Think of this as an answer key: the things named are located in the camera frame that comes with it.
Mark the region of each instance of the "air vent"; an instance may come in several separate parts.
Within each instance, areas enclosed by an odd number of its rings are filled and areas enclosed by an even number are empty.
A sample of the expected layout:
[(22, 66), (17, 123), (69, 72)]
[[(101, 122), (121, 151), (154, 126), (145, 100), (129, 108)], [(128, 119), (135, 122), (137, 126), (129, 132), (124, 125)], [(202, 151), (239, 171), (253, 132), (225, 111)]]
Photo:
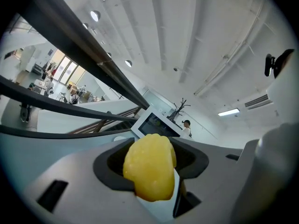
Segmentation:
[(254, 100), (251, 100), (251, 101), (245, 103), (245, 107), (248, 110), (252, 110), (257, 107), (261, 107), (261, 106), (264, 106), (264, 105), (267, 105), (270, 103), (272, 103), (272, 101), (268, 99), (268, 95), (263, 95), (257, 99), (254, 99)]

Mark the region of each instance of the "yellow object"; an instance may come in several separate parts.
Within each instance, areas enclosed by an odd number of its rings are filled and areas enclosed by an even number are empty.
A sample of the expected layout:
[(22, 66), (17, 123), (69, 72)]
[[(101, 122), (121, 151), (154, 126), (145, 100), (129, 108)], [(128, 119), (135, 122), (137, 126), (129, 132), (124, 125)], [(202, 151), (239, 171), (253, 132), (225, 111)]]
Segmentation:
[(169, 200), (174, 189), (176, 155), (169, 139), (148, 134), (129, 149), (123, 176), (135, 184), (136, 195), (150, 202)]

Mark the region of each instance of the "white desk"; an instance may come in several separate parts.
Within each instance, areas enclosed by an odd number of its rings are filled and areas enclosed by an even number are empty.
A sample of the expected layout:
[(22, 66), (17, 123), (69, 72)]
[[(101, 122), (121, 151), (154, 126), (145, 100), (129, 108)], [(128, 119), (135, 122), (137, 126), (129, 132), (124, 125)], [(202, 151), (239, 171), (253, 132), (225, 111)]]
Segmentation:
[(34, 85), (36, 85), (36, 86), (38, 86), (38, 87), (40, 87), (40, 88), (42, 88), (42, 89), (46, 89), (46, 87), (45, 87), (45, 82), (44, 82), (44, 81), (41, 81), (41, 80), (36, 79), (36, 80), (34, 81)]

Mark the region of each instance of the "round ceiling light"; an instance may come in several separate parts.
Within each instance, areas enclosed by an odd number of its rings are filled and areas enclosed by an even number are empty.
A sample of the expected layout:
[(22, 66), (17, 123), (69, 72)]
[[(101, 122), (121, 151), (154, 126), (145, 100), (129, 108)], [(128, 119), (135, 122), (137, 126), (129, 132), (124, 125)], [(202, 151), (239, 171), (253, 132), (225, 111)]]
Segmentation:
[(130, 60), (126, 60), (125, 63), (128, 65), (128, 67), (132, 67), (132, 62)]
[(99, 21), (99, 19), (101, 17), (101, 13), (98, 11), (91, 11), (90, 15), (95, 21)]
[(86, 29), (88, 29), (88, 24), (87, 23), (82, 23), (83, 27), (85, 27)]

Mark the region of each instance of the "wooden rail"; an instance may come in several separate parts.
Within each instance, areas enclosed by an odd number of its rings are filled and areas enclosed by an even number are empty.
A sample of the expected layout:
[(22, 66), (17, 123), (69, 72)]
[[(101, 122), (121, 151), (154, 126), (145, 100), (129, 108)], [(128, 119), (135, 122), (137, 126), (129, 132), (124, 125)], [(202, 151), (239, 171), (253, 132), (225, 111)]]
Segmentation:
[[(119, 113), (118, 115), (120, 116), (129, 116), (131, 114), (136, 115), (139, 111), (140, 111), (140, 107), (135, 107), (133, 109), (124, 111)], [(90, 132), (94, 132), (94, 133), (98, 133), (102, 127), (107, 126), (111, 123), (115, 122), (115, 120), (107, 120), (107, 119), (101, 119), (100, 121), (94, 122), (90, 125), (86, 125), (84, 127), (81, 127), (79, 129), (73, 130), (69, 133), (90, 133)]]

